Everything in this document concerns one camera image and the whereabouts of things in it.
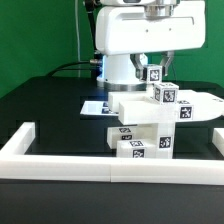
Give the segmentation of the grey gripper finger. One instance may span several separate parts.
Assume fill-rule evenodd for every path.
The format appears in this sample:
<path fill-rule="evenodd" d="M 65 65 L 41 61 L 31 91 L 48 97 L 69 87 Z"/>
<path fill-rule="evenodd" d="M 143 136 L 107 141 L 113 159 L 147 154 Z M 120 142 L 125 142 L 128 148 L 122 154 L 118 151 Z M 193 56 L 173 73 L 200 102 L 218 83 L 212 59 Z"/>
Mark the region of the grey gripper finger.
<path fill-rule="evenodd" d="M 174 59 L 173 51 L 166 51 L 162 53 L 162 60 L 160 62 L 160 65 L 162 66 L 164 76 L 168 75 L 169 66 L 171 65 L 173 59 Z"/>
<path fill-rule="evenodd" d="M 143 78 L 144 66 L 148 63 L 148 58 L 144 53 L 131 54 L 130 60 L 135 67 L 135 75 L 141 80 Z"/>

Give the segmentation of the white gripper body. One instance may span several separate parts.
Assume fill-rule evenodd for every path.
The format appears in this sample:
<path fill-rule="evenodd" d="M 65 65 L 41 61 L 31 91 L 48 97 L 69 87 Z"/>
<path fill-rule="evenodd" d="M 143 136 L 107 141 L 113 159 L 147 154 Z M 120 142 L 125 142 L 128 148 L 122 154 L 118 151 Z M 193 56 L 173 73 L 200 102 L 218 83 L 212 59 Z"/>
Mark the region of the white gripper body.
<path fill-rule="evenodd" d="M 104 55 L 200 48 L 205 42 L 205 1 L 178 0 L 168 16 L 151 15 L 158 0 L 100 0 L 96 48 Z"/>

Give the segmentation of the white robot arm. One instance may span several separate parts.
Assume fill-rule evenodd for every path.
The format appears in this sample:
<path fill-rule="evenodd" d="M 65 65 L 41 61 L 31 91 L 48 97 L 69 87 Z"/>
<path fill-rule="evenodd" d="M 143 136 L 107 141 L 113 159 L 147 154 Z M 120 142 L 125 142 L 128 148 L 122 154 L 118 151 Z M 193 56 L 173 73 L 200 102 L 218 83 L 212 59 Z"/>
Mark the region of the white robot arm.
<path fill-rule="evenodd" d="M 84 0 L 96 58 L 97 84 L 134 91 L 147 75 L 168 74 L 174 53 L 205 42 L 205 0 Z"/>

